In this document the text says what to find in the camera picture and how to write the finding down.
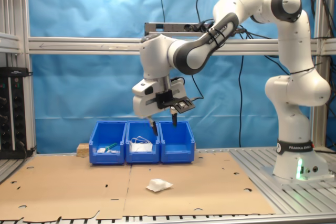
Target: wooden block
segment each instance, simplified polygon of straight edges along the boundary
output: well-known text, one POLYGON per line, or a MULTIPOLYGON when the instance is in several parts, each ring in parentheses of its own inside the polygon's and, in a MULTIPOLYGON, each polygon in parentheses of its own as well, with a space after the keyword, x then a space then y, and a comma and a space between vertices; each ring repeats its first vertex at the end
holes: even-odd
POLYGON ((77 157, 89 156, 89 144, 79 144, 77 147, 77 157))

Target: blue fabric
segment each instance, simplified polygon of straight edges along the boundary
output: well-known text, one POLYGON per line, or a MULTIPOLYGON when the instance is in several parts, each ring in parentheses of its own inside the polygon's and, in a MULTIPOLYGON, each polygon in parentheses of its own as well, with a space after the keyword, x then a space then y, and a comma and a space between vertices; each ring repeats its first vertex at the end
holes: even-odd
MULTIPOLYGON (((212 18, 218 0, 199 0, 201 20, 212 18)), ((198 22, 196 0, 163 0, 166 22, 198 22)), ((309 0, 302 0, 313 20, 309 0)), ((140 38, 145 22, 162 22, 160 0, 29 0, 30 32, 42 37, 140 38)), ((277 38, 274 24, 244 23, 251 32, 277 38)), ((134 120, 132 87, 142 79, 139 56, 33 55, 37 149, 74 152, 89 141, 97 120, 134 120)), ((204 100, 180 116, 188 120, 198 148, 237 147, 241 56, 213 56, 195 76, 204 100)), ((283 74, 263 56, 248 56, 242 73, 242 146, 274 146, 278 136, 275 109, 266 81, 283 74)), ((181 74, 173 70, 173 76, 181 74)), ((198 96, 185 76, 189 97, 198 96)), ((157 120, 171 120, 168 113, 157 120)))

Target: cardboard surface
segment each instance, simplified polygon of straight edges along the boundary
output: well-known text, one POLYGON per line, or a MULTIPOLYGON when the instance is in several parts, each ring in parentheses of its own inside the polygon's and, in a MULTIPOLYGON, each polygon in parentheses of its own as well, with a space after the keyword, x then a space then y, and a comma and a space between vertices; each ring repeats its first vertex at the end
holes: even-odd
POLYGON ((122 218, 129 175, 130 166, 94 167, 88 157, 37 156, 1 184, 0 220, 122 218))
POLYGON ((97 212, 97 219, 274 213, 228 153, 196 154, 193 164, 133 166, 37 156, 0 185, 0 220, 90 219, 97 212), (158 193, 146 189, 154 178, 173 187, 158 193))
POLYGON ((124 216, 273 213, 229 153, 198 153, 193 164, 133 165, 124 209, 124 216), (146 189, 154 178, 173 186, 158 193, 146 189))

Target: blue plastic bin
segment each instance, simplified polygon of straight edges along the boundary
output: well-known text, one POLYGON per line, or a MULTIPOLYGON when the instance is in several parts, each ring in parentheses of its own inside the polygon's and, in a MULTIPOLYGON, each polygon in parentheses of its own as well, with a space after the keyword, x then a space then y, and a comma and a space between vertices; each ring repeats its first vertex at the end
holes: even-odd
POLYGON ((126 162, 135 163, 158 163, 160 161, 160 138, 155 136, 149 122, 129 121, 127 126, 127 136, 125 144, 126 162), (130 141, 134 137, 141 136, 153 144, 151 152, 131 152, 130 141))
POLYGON ((90 163, 94 165, 123 164, 126 129, 126 121, 98 121, 89 142, 90 163), (97 153, 99 148, 105 148, 114 143, 117 143, 117 146, 111 150, 118 151, 117 153, 97 153))
POLYGON ((160 122, 161 162, 190 163, 195 158, 195 138, 187 121, 160 122))

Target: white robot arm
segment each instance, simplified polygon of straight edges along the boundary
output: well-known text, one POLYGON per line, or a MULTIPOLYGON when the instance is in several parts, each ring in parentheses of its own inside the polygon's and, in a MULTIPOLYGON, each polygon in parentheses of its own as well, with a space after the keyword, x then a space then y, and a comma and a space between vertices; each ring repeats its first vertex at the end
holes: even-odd
POLYGON ((213 15, 213 26, 195 41, 155 34, 143 38, 140 59, 144 79, 133 87, 135 114, 155 126, 151 116, 169 108, 176 124, 176 113, 195 105, 186 96, 183 81, 170 80, 170 69, 184 74, 200 72, 211 54, 249 17, 257 23, 276 23, 279 60, 291 75, 272 77, 265 87, 279 119, 279 155, 274 173, 288 180, 326 179, 327 164, 313 151, 309 120, 299 109, 299 105, 323 105, 330 96, 328 82, 317 73, 311 59, 308 16, 301 0, 219 0, 213 15), (299 176, 298 160, 304 161, 299 176))

